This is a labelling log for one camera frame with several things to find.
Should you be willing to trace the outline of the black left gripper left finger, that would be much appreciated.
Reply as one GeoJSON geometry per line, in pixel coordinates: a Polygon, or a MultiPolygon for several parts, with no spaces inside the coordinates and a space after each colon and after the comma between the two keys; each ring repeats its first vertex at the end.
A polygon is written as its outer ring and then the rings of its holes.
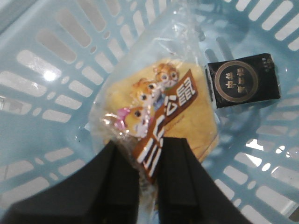
{"type": "Polygon", "coordinates": [[[135,224],[139,174],[109,142],[59,184],[10,206],[2,224],[135,224]]]}

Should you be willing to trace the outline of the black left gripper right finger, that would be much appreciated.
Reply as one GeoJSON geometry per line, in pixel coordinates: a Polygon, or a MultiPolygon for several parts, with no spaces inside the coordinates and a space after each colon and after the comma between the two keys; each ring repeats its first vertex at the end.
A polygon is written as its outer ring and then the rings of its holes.
{"type": "Polygon", "coordinates": [[[158,209],[162,224],[246,224],[197,160],[186,139],[164,138],[158,209]]]}

